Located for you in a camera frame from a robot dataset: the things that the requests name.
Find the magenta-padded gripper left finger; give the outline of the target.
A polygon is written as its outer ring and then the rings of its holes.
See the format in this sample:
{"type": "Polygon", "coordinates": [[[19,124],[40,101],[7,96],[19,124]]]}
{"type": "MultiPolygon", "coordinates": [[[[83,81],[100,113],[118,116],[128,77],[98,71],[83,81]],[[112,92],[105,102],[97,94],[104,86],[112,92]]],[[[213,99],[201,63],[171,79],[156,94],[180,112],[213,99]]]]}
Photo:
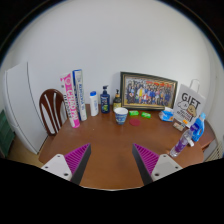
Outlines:
{"type": "Polygon", "coordinates": [[[42,169],[79,185],[90,155],[91,144],[87,143],[66,155],[56,154],[42,169]]]}

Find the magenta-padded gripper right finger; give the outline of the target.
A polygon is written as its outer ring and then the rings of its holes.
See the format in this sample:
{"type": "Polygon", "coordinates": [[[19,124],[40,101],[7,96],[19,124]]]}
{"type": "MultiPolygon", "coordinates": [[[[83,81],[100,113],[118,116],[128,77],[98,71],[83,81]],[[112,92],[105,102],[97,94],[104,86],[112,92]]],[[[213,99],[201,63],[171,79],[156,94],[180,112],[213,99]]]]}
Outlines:
{"type": "Polygon", "coordinates": [[[132,146],[132,154],[145,185],[182,169],[169,155],[158,155],[138,144],[132,146]]]}

